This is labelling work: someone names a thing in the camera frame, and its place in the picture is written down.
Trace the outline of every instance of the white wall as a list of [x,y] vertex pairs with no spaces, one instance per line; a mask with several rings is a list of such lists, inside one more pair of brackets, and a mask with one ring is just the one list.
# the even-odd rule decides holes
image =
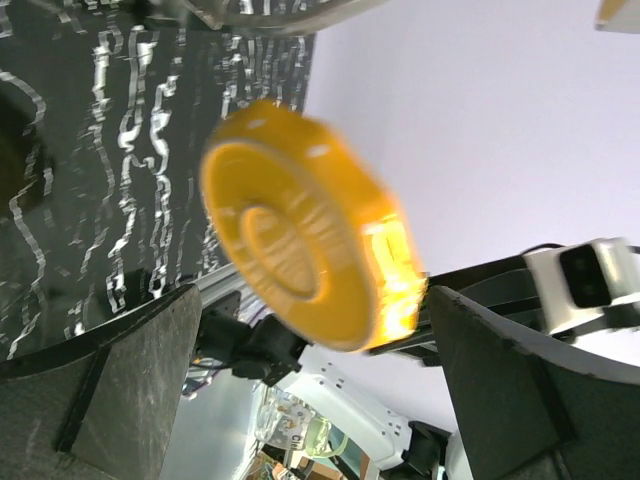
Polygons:
[[[307,113],[397,192],[432,273],[542,242],[640,243],[640,37],[596,32],[598,7],[391,0],[319,35]],[[455,424],[440,371],[331,355],[389,406]]]

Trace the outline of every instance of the yellow puck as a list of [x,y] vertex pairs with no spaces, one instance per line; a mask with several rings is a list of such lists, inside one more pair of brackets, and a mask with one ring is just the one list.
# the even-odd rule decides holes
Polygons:
[[404,215],[323,124],[268,101],[236,112],[201,190],[229,259],[303,338],[356,351],[414,331],[426,278]]

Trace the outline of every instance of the green object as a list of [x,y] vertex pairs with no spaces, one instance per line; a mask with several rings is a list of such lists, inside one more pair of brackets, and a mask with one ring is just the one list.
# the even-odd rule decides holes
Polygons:
[[331,450],[329,432],[331,432],[331,422],[329,420],[320,415],[313,417],[307,429],[305,442],[305,453],[309,458],[331,458],[344,453],[349,443],[349,437],[344,435],[340,445]]

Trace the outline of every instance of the camera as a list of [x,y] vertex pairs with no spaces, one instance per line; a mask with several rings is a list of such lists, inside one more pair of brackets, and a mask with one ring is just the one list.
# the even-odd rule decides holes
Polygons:
[[640,278],[622,239],[600,239],[566,249],[558,261],[578,308],[608,307],[637,300]]
[[549,335],[581,328],[623,305],[640,316],[640,275],[621,238],[592,240],[525,255]]
[[558,255],[558,260],[576,307],[611,305],[611,292],[593,245],[580,245],[566,250]]

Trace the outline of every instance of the glossy black panel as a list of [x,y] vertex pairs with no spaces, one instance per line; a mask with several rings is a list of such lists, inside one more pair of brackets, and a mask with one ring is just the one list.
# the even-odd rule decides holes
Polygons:
[[301,109],[312,48],[0,2],[0,359],[224,264],[198,193],[206,139],[256,98]]

